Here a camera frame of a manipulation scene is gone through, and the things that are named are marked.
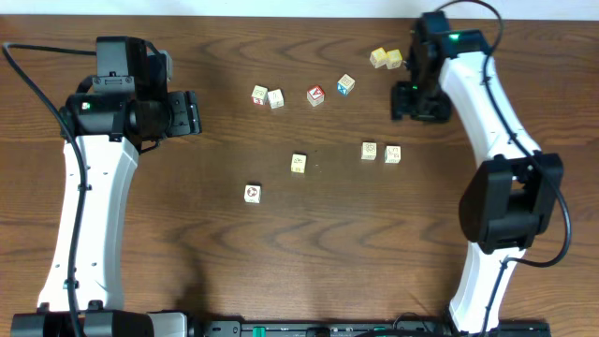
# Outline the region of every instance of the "wooden surface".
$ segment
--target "wooden surface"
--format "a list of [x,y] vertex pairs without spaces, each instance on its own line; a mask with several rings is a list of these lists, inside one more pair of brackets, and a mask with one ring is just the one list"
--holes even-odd
[[[0,40],[92,50],[98,35],[150,39],[174,60],[170,90],[195,90],[204,133],[143,155],[124,228],[125,309],[185,309],[247,319],[388,319],[439,315],[460,281],[466,242],[458,201],[475,172],[457,115],[446,125],[389,120],[389,89],[404,70],[373,69],[370,51],[409,46],[409,20],[2,17]],[[482,26],[491,39],[494,22]],[[512,105],[545,152],[565,165],[574,223],[562,264],[518,266],[502,318],[545,318],[554,336],[599,330],[599,24],[508,22],[496,54]],[[60,106],[84,56],[14,51]],[[356,79],[348,97],[335,91]],[[0,334],[36,309],[54,251],[64,193],[57,123],[0,61]],[[255,84],[282,88],[285,106],[251,104]],[[313,109],[306,90],[319,84]],[[360,161],[374,140],[379,157]],[[383,164],[385,143],[402,146]],[[291,154],[308,155],[292,175]],[[259,205],[243,201],[248,182]],[[527,256],[562,244],[554,212]]]

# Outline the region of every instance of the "yellow cube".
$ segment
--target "yellow cube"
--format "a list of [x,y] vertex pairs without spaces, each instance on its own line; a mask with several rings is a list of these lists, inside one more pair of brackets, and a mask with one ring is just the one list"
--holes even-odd
[[379,67],[387,63],[387,53],[383,48],[371,52],[371,63],[374,67]]
[[387,69],[393,69],[402,66],[402,54],[400,50],[387,52]]

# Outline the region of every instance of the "white background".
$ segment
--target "white background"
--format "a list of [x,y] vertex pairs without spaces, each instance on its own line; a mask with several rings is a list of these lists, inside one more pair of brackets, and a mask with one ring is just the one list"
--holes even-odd
[[[447,0],[0,0],[3,14],[205,15],[251,17],[414,18]],[[506,19],[599,20],[599,0],[489,0]],[[450,18],[492,16],[473,4]]]

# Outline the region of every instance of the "wood grain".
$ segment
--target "wood grain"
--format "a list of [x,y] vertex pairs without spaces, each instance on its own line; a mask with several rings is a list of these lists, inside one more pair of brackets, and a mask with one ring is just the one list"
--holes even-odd
[[[204,133],[170,139],[139,160],[123,242],[125,307],[247,319],[388,319],[438,315],[465,259],[458,201],[475,172],[459,119],[389,120],[389,90],[407,74],[373,69],[370,51],[409,46],[410,20],[185,17],[1,17],[0,40],[91,50],[98,35],[150,39],[175,65],[170,90],[195,90]],[[494,22],[455,21],[482,27]],[[573,216],[565,261],[519,266],[502,318],[545,318],[554,336],[599,330],[599,23],[508,22],[496,58],[529,133],[565,164]],[[14,51],[56,105],[95,73],[83,56]],[[335,92],[347,73],[348,97]],[[0,334],[36,308],[64,193],[58,126],[0,61]],[[282,88],[285,106],[251,104],[254,85]],[[306,90],[326,101],[313,109]],[[402,146],[402,162],[359,160],[371,139]],[[294,152],[308,154],[294,176]],[[247,182],[263,185],[246,204]],[[560,248],[555,212],[528,257]]]

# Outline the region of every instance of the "cube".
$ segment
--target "cube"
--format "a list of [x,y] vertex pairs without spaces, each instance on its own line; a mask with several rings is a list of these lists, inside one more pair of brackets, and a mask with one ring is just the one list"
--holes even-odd
[[260,203],[261,188],[258,185],[245,185],[245,202]]
[[254,91],[252,92],[252,102],[257,105],[265,105],[268,91],[269,89],[265,87],[259,85],[255,86]]
[[316,85],[314,88],[308,90],[308,101],[313,107],[325,101],[325,92],[322,88]]
[[371,63],[374,67],[380,67],[387,64],[387,53],[383,48],[371,52]]
[[387,69],[394,69],[402,66],[402,54],[400,50],[387,52]]
[[291,171],[303,173],[306,170],[306,156],[304,154],[293,154],[291,156]]
[[270,102],[271,109],[277,109],[277,108],[280,108],[283,106],[284,101],[283,101],[283,93],[281,92],[281,89],[277,89],[277,90],[269,92],[269,102]]
[[402,147],[388,145],[385,149],[385,163],[399,164],[402,160]]
[[342,95],[349,95],[349,92],[354,89],[354,85],[356,85],[356,81],[349,77],[349,75],[345,74],[343,77],[337,82],[337,90]]
[[363,160],[376,159],[376,143],[366,142],[366,141],[362,143],[362,159]]

